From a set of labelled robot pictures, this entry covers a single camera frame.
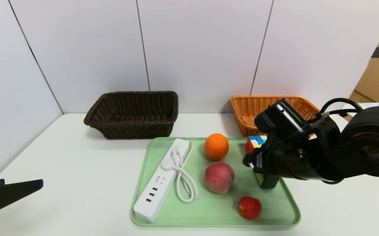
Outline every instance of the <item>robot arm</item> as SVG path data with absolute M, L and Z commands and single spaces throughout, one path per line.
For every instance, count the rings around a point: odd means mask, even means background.
M 351 103 L 356 109 L 325 112 L 339 101 Z M 340 132 L 328 115 L 342 112 L 357 115 Z M 351 100 L 333 99 L 317 118 L 306 121 L 281 99 L 258 114 L 255 125 L 268 134 L 261 148 L 244 157 L 244 165 L 252 163 L 255 173 L 317 179 L 328 184 L 362 174 L 379 177 L 379 107 L 363 110 Z

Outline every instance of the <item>white wall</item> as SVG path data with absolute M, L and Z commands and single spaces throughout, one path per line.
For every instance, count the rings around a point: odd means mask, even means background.
M 137 0 L 151 90 L 179 112 L 231 112 L 249 95 L 272 0 Z
M 135 0 L 11 0 L 65 113 L 106 92 L 149 90 Z
M 275 0 L 252 95 L 349 97 L 378 42 L 379 1 Z
M 0 0 L 0 172 L 61 115 L 7 0 Z

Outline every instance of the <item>tabletop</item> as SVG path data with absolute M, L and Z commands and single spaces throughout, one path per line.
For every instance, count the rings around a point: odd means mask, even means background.
M 44 180 L 41 190 L 0 210 L 0 235 L 379 235 L 379 178 L 366 175 L 336 185 L 285 179 L 302 213 L 291 228 L 138 227 L 130 209 L 150 140 L 107 140 L 84 117 L 61 116 L 0 174 L 7 184 Z M 212 133 L 241 136 L 234 114 L 179 114 L 170 136 Z

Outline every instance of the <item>power outlet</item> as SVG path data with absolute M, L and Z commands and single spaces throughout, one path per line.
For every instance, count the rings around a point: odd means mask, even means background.
M 190 149 L 189 145 L 190 142 L 187 140 L 175 139 L 164 155 L 161 163 L 167 159 L 173 160 L 173 150 L 175 147 L 177 147 L 179 153 L 185 157 Z M 150 223 L 156 220 L 177 175 L 174 170 L 164 170 L 161 167 L 161 163 L 159 163 L 152 178 L 150 178 L 133 206 L 133 211 L 136 216 Z

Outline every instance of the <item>dark brown wicker basket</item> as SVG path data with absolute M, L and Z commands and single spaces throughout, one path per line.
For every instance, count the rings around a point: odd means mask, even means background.
M 178 117 L 174 91 L 112 92 L 103 94 L 84 123 L 107 139 L 167 137 Z

